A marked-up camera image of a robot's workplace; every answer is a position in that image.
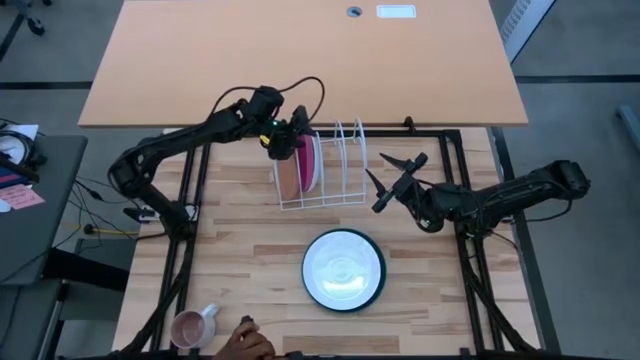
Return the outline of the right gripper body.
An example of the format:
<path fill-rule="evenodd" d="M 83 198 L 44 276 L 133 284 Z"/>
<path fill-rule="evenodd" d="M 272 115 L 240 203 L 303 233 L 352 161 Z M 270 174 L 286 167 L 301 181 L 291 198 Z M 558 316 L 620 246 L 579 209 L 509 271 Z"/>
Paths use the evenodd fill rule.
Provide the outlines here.
<path fill-rule="evenodd" d="M 387 189 L 384 197 L 377 197 L 372 206 L 375 213 L 381 213 L 387 204 L 395 199 L 401 203 L 410 213 L 415 224 L 424 232 L 436 233 L 443 228 L 443 221 L 436 217 L 436 212 L 428 204 L 428 192 L 420 186 L 420 181 L 414 177 L 414 173 L 420 170 L 427 162 L 428 156 L 420 153 L 414 160 L 414 171 L 401 171 L 401 176 Z"/>

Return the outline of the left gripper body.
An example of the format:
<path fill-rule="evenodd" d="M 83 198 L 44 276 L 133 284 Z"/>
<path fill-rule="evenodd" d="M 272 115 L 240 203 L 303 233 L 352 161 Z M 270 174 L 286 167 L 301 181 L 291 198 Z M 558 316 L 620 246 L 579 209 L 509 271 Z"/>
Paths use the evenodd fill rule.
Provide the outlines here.
<path fill-rule="evenodd" d="M 270 145 L 263 146 L 272 160 L 287 160 L 295 150 L 301 146 L 301 135 L 313 135 L 310 117 L 307 109 L 299 105 L 292 113 L 289 122 L 286 120 L 271 120 L 267 123 L 263 135 L 270 138 Z"/>

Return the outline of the white plate with pink underside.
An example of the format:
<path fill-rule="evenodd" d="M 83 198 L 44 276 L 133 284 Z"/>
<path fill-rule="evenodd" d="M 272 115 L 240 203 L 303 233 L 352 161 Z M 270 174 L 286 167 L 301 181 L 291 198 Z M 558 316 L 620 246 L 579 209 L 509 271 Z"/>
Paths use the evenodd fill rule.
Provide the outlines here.
<path fill-rule="evenodd" d="M 302 192 L 308 193 L 314 189 L 320 176 L 321 148 L 316 136 L 301 135 L 301 146 L 297 149 L 298 167 Z"/>

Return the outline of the orange plate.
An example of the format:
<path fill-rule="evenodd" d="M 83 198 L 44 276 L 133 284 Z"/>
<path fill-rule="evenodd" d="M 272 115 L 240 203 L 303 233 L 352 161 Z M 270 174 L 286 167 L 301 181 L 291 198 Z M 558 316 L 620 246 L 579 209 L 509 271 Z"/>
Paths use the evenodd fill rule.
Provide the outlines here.
<path fill-rule="evenodd" d="M 295 200 L 299 196 L 298 163 L 294 156 L 287 160 L 276 162 L 278 170 L 278 183 L 281 198 L 284 201 Z"/>

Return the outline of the white rectangular desk plate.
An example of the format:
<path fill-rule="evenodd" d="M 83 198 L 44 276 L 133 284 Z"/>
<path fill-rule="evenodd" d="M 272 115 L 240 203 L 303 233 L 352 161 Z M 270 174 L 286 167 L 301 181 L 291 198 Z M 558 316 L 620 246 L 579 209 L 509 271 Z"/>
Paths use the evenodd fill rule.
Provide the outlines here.
<path fill-rule="evenodd" d="M 417 17 L 417 10 L 407 4 L 377 5 L 376 15 L 383 19 L 411 19 Z"/>

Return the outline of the black power strip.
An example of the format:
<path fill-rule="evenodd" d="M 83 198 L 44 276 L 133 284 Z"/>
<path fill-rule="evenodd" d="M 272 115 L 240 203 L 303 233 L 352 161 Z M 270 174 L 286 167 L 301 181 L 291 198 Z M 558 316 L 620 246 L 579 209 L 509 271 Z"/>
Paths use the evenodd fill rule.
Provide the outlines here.
<path fill-rule="evenodd" d="M 128 207 L 123 208 L 122 212 L 124 215 L 140 224 L 156 221 L 156 212 L 147 207 Z"/>

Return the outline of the white perforated computer case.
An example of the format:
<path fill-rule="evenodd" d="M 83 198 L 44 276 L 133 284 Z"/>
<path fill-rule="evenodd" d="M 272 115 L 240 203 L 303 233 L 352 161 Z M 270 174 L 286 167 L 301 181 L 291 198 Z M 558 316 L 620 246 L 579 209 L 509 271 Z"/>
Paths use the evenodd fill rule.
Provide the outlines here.
<path fill-rule="evenodd" d="M 513 63 L 556 0 L 516 0 L 500 27 L 508 61 Z"/>

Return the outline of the person's hand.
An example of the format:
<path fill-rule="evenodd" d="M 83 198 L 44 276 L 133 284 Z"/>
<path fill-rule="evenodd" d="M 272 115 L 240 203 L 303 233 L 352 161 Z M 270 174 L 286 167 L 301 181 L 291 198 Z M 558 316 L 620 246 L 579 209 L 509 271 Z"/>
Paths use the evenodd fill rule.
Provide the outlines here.
<path fill-rule="evenodd" d="M 276 351 L 259 326 L 248 321 L 241 323 L 225 345 L 214 355 L 214 360 L 275 360 Z"/>

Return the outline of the pink ceramic mug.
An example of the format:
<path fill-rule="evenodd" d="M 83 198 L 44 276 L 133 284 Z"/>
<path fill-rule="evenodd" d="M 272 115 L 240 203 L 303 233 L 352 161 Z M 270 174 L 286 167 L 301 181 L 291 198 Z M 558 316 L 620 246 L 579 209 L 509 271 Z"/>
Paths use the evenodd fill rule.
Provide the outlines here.
<path fill-rule="evenodd" d="M 216 333 L 215 316 L 219 307 L 211 303 L 201 311 L 185 310 L 176 315 L 170 327 L 170 340 L 179 349 L 208 345 Z"/>

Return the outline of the black case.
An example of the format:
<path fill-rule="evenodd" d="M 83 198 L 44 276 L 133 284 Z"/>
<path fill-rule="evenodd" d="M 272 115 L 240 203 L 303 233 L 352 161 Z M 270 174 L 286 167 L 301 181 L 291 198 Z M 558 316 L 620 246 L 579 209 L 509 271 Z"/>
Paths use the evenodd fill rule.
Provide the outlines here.
<path fill-rule="evenodd" d="M 129 272 L 57 248 L 48 253 L 43 279 L 62 279 L 124 292 Z"/>

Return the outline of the dark grey side table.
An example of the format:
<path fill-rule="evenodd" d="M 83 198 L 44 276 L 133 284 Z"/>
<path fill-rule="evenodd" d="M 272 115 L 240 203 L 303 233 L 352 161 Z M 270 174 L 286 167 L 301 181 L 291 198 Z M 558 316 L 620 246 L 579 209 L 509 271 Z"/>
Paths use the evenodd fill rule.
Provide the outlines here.
<path fill-rule="evenodd" d="M 37 168 L 33 190 L 44 201 L 0 214 L 0 286 L 29 285 L 42 277 L 87 143 L 84 136 L 36 139 L 46 162 Z"/>

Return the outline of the white paper sheet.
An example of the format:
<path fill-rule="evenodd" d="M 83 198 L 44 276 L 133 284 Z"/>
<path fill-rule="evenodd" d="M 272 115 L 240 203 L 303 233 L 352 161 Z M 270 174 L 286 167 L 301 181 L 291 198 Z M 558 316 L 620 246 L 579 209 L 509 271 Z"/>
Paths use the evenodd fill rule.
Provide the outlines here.
<path fill-rule="evenodd" d="M 31 140 L 34 140 L 38 134 L 38 125 L 15 125 L 9 123 L 0 123 L 0 132 L 1 131 L 14 131 L 25 135 Z M 0 138 L 0 150 L 8 151 L 17 148 L 21 148 L 19 140 L 13 138 Z"/>

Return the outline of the pink paper note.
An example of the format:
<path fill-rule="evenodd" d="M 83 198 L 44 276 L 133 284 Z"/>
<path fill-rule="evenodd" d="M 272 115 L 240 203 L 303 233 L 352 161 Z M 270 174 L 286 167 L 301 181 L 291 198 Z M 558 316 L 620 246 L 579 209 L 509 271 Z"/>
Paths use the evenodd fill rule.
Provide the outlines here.
<path fill-rule="evenodd" d="M 0 189 L 0 213 L 28 208 L 44 202 L 45 200 L 31 186 L 18 184 Z"/>

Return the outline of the black chair base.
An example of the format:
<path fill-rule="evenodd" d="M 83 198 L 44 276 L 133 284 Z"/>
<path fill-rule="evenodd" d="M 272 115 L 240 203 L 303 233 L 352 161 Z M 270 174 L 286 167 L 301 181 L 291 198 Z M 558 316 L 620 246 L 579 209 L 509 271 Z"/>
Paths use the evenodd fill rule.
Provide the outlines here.
<path fill-rule="evenodd" d="M 45 34 L 45 28 L 40 19 L 32 13 L 32 6 L 36 1 L 40 1 L 45 6 L 51 6 L 52 0 L 11 0 L 19 14 L 27 21 L 29 30 L 37 35 Z"/>

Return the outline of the blue flat item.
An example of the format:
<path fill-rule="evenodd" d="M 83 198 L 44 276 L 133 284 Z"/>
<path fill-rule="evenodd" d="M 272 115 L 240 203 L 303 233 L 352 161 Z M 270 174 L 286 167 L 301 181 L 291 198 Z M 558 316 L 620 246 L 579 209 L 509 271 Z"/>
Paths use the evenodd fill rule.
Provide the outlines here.
<path fill-rule="evenodd" d="M 28 184 L 30 180 L 10 169 L 0 167 L 0 189 L 8 188 L 18 184 Z"/>

